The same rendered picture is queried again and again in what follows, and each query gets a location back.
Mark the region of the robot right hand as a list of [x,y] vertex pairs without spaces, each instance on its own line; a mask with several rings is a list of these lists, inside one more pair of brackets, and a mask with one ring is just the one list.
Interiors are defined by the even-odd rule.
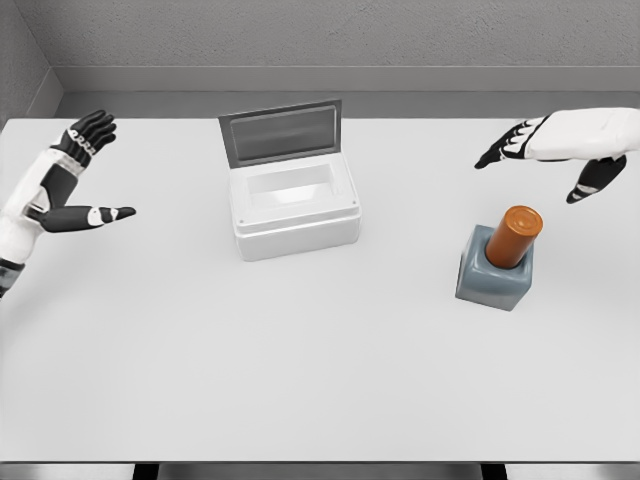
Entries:
[[585,166],[566,197],[568,204],[575,204],[604,190],[634,151],[640,151],[640,108],[559,110],[512,126],[474,168],[504,160],[583,161]]

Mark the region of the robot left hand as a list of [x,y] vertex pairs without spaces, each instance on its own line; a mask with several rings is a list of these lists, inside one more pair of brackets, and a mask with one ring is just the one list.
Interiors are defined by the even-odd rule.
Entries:
[[103,110],[77,120],[42,152],[3,207],[11,220],[49,233],[91,230],[134,216],[133,207],[70,206],[93,157],[116,139],[114,116]]

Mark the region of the white box with open lid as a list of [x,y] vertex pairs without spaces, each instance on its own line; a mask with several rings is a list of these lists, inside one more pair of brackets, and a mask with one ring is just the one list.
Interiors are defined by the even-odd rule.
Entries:
[[339,99],[220,117],[243,260],[357,241],[362,208],[341,148],[341,120]]

